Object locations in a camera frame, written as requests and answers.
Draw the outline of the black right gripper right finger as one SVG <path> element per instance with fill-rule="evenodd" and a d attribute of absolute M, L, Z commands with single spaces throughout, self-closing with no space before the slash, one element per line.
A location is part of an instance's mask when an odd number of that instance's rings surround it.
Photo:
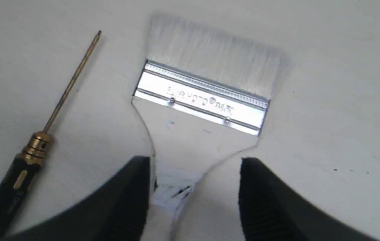
<path fill-rule="evenodd" d="M 254 157 L 242 158 L 238 205 L 246 241 L 375 240 L 315 207 Z"/>

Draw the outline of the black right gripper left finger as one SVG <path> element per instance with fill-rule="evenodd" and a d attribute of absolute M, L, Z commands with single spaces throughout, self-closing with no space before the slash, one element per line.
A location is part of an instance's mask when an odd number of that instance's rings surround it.
<path fill-rule="evenodd" d="M 139 241 L 151 192 L 150 157 L 134 156 L 70 209 L 5 241 Z"/>

